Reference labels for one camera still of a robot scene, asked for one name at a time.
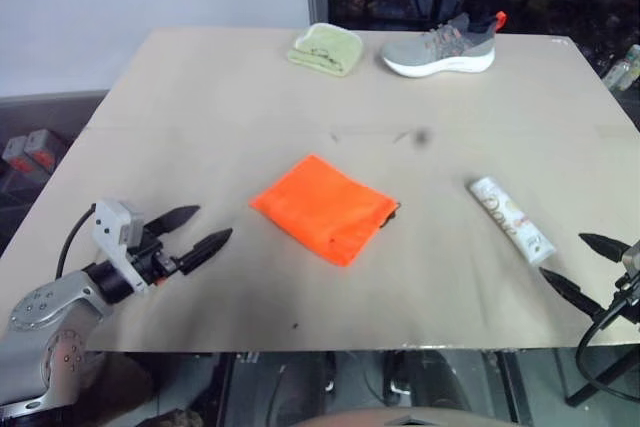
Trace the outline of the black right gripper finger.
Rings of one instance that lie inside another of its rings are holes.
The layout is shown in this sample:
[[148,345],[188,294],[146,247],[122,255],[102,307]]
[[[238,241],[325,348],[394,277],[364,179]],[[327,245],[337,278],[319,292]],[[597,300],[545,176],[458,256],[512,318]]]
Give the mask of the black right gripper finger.
[[626,244],[594,233],[580,233],[579,237],[593,251],[609,259],[612,262],[621,262],[623,254],[626,252]]
[[547,283],[567,302],[580,312],[594,319],[605,309],[590,297],[584,295],[581,288],[566,277],[543,267],[538,268]]

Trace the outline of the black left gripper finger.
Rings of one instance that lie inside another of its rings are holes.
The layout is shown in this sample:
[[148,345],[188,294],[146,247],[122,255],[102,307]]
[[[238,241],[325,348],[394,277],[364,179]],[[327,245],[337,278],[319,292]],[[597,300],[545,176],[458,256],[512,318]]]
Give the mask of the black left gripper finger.
[[144,229],[154,236],[170,233],[188,222],[199,210],[199,205],[174,208],[148,222]]
[[233,233],[232,228],[214,232],[196,243],[185,255],[173,261],[183,275],[188,275],[210,258],[216,255],[228,242]]

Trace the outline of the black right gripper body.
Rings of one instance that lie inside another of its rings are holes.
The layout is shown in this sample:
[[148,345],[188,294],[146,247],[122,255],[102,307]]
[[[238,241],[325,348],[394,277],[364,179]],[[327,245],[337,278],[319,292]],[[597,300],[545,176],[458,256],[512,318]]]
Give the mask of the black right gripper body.
[[627,272],[620,277],[615,286],[615,313],[631,323],[639,322],[639,270],[627,268]]

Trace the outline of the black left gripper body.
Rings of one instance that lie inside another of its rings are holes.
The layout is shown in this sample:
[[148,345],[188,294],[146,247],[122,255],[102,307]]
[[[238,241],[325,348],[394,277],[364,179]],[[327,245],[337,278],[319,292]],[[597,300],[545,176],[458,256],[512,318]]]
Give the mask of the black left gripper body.
[[127,255],[146,285],[155,284],[177,271],[175,260],[164,252],[163,243],[147,229],[142,231],[140,243],[127,249]]

